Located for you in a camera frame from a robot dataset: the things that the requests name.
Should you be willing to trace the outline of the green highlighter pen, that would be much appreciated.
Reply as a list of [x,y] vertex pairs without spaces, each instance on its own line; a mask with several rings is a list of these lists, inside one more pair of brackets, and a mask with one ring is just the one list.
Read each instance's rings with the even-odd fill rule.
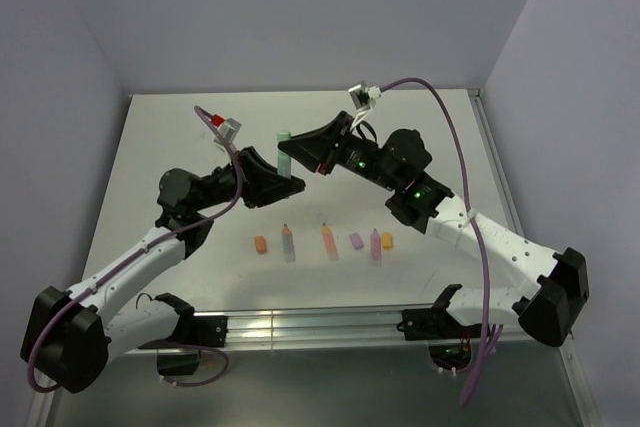
[[277,172],[280,176],[290,179],[292,176],[291,157],[285,152],[278,150]]

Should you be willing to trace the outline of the green pen cap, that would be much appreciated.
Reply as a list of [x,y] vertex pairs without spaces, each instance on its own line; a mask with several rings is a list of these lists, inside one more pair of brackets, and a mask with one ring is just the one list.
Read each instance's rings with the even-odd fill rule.
[[281,149],[280,144],[282,142],[290,140],[291,137],[292,137],[291,132],[288,130],[281,130],[277,133],[276,139],[277,139],[277,147],[278,147],[279,155],[285,155],[285,152]]

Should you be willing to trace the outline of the orange highlighter pen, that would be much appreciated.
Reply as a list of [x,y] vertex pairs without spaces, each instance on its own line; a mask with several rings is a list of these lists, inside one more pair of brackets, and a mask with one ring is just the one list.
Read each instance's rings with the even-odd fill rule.
[[332,230],[326,224],[322,224],[322,237],[324,242],[325,251],[327,253],[328,259],[331,261],[336,261],[339,259],[335,238]]

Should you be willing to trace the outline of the yellow pen cap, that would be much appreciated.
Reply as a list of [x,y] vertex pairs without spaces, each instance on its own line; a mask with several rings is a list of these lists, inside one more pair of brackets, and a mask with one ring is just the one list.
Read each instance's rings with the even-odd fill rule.
[[394,247],[394,238],[390,232],[383,232],[381,235],[381,247],[383,250],[388,251]]

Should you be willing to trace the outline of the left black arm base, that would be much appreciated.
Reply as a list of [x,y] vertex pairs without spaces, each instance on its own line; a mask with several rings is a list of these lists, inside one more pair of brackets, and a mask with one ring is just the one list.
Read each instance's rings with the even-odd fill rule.
[[[156,370],[161,379],[176,387],[187,388],[208,385],[223,377],[230,367],[229,356],[222,350],[226,342],[227,325],[226,316],[196,316],[186,326],[179,326],[177,333],[156,341],[160,350],[180,350],[180,353],[157,355]],[[202,380],[182,380],[182,377],[195,375],[203,367],[206,356],[219,359],[217,371]]]

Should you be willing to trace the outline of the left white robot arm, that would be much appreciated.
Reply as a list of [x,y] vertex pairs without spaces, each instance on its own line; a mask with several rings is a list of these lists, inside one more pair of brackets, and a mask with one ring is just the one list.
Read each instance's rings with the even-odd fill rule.
[[194,254],[215,221],[202,210],[225,211],[242,201],[259,208],[304,191],[305,182],[278,174],[252,147],[228,165],[198,176],[180,168],[163,174],[157,202],[161,215],[144,237],[119,259],[65,290],[49,287],[35,299],[20,350],[31,388],[40,393],[42,373],[53,388],[78,393],[116,357],[153,342],[183,346],[196,329],[195,309],[179,297],[159,294],[142,309],[121,309],[149,283]]

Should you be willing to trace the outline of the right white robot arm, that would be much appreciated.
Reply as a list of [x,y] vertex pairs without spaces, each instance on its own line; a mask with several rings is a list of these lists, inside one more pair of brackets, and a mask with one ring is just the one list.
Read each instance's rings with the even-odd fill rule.
[[589,298],[584,255],[540,246],[466,207],[427,174],[432,157],[418,131],[398,129],[377,145],[353,134],[351,123],[341,112],[278,147],[311,172],[328,175],[340,166],[390,191],[385,205],[401,224],[487,259],[509,283],[489,293],[451,284],[430,307],[403,310],[397,329],[406,340],[478,338],[483,326],[503,325],[562,346]]

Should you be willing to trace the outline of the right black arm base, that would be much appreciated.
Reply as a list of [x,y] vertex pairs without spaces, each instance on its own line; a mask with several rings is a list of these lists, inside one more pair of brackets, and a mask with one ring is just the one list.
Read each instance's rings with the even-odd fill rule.
[[472,341],[481,325],[463,326],[442,308],[405,309],[396,330],[408,342],[427,341],[430,360],[439,373],[457,374],[473,365]]

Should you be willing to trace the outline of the orange pen cap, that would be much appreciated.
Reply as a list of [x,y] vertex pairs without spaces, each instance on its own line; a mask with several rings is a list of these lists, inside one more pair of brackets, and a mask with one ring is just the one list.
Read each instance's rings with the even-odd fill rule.
[[259,255],[266,254],[268,252],[268,245],[264,236],[256,236],[254,238],[255,250]]

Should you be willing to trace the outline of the grey pen orange tip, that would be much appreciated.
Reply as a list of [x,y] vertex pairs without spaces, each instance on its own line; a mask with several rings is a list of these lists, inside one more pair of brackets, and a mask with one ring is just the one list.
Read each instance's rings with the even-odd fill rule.
[[285,261],[287,263],[292,263],[296,260],[295,247],[292,231],[287,224],[283,225],[281,235]]

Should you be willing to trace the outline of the purple pen cap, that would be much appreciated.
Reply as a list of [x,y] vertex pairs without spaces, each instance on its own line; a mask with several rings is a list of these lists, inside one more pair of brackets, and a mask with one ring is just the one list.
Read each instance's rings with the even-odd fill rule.
[[364,242],[357,232],[351,233],[349,235],[349,240],[352,247],[356,250],[360,250],[364,247]]

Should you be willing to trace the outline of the pink highlighter pen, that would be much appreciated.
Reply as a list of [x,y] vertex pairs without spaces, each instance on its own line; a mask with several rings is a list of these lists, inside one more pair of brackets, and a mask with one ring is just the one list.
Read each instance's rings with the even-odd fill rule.
[[382,261],[381,236],[376,229],[373,229],[370,236],[370,256],[374,267],[380,267]]

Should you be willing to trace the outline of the aluminium rail frame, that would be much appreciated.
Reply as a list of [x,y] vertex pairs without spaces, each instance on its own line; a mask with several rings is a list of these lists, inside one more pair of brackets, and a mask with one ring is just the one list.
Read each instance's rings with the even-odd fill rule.
[[[471,201],[506,228],[521,228],[496,177],[495,156],[466,90],[440,95],[460,137]],[[277,159],[276,133],[298,134],[353,112],[346,92],[134,95],[111,171],[83,280],[137,244],[160,214],[160,176],[173,167],[206,175],[226,159],[193,107],[238,120],[239,148]],[[367,119],[380,142],[416,129],[433,155],[427,172],[462,194],[458,158],[446,120],[425,90],[383,94]],[[428,308],[450,284],[482,287],[478,260],[449,243],[402,226],[385,208],[389,193],[336,168],[314,175],[299,164],[304,193],[272,206],[235,207],[217,220],[186,262],[141,292],[170,292],[195,314],[228,316],[228,373],[196,388],[160,380],[158,354],[114,359],[82,393],[34,400],[30,423],[46,426],[602,426],[571,340],[556,349],[505,326],[484,361],[470,405],[459,406],[466,375],[438,374],[426,341],[396,330],[404,309]],[[339,259],[325,251],[322,224]],[[282,229],[291,229],[296,260],[287,263]],[[369,254],[374,228],[394,247],[380,267]],[[357,232],[364,247],[352,247]],[[259,255],[254,238],[264,236]]]

